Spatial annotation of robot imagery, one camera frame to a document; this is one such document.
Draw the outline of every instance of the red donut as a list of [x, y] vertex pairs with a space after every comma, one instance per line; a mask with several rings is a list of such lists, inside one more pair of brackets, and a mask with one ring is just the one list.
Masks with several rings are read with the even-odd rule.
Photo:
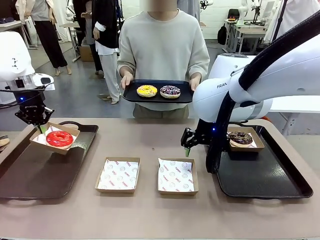
[[67, 149], [74, 142], [74, 138], [66, 131], [52, 131], [46, 136], [46, 142], [53, 147]]

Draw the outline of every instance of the logo on robot arm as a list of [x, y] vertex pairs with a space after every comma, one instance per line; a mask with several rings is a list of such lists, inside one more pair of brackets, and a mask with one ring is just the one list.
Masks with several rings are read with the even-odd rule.
[[225, 83], [217, 85], [216, 88], [219, 89], [219, 88], [222, 88], [222, 87], [227, 86], [227, 85], [228, 84], [225, 82]]

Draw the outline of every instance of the beige jacket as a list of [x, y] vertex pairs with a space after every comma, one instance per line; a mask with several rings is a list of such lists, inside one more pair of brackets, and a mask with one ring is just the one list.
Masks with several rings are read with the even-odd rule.
[[[17, 0], [15, 3], [16, 10], [18, 11], [19, 17], [21, 22], [25, 23], [25, 13], [31, 13], [32, 9], [34, 8], [36, 0]], [[54, 14], [54, 1], [53, 0], [46, 0], [46, 3], [53, 11]]]

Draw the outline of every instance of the donut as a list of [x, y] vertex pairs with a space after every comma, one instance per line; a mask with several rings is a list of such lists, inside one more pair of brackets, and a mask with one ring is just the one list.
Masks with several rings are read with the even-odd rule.
[[163, 86], [160, 89], [160, 94], [165, 99], [177, 99], [181, 95], [181, 91], [176, 86]]
[[233, 131], [229, 133], [230, 143], [235, 147], [247, 148], [254, 141], [250, 134], [240, 131]]
[[152, 98], [157, 94], [158, 89], [152, 85], [142, 85], [142, 86], [138, 87], [136, 92], [141, 97]]
[[46, 136], [47, 145], [59, 149], [67, 149], [73, 142], [74, 138], [66, 131], [52, 131]]

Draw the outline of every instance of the gray pants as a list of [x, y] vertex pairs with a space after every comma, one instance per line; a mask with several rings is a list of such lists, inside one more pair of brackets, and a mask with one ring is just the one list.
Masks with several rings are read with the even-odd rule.
[[112, 102], [118, 102], [120, 98], [120, 88], [117, 80], [117, 53], [100, 55], [100, 60]]
[[136, 104], [133, 116], [136, 119], [187, 119], [189, 117], [189, 108], [185, 106], [172, 111], [154, 111]]

